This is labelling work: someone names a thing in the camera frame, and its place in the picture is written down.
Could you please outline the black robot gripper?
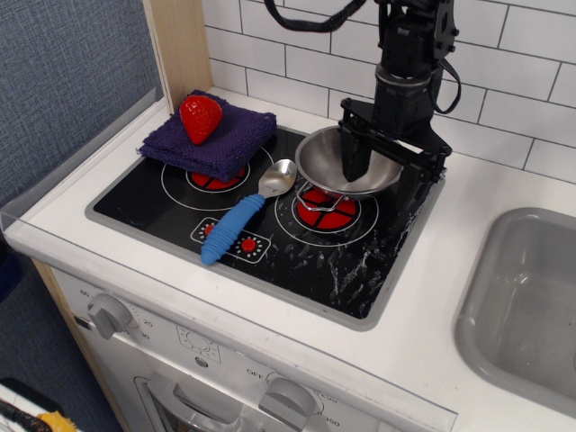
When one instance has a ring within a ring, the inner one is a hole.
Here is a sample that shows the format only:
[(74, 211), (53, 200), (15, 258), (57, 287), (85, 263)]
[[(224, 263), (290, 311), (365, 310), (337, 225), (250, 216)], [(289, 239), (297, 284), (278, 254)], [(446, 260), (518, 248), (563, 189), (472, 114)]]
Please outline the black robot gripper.
[(433, 114), (442, 112), (437, 105), (442, 77), (441, 71), (433, 71), (421, 80), (402, 80), (379, 71), (373, 103), (350, 98), (341, 102), (338, 127), (345, 179), (354, 182), (366, 174), (372, 150), (401, 164), (397, 213), (428, 194), (452, 153), (431, 127)]

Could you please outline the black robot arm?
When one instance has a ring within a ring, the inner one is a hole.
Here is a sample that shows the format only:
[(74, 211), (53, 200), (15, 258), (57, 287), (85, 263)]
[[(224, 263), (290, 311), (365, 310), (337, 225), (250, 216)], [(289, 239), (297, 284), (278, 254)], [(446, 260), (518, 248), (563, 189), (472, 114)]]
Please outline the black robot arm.
[(446, 56), (455, 50), (451, 1), (381, 1), (373, 103), (345, 99), (339, 123), (343, 175), (363, 176), (374, 152), (402, 167), (396, 210), (407, 210), (418, 194), (437, 182), (450, 146), (432, 129), (441, 110), (442, 76), (457, 77)]

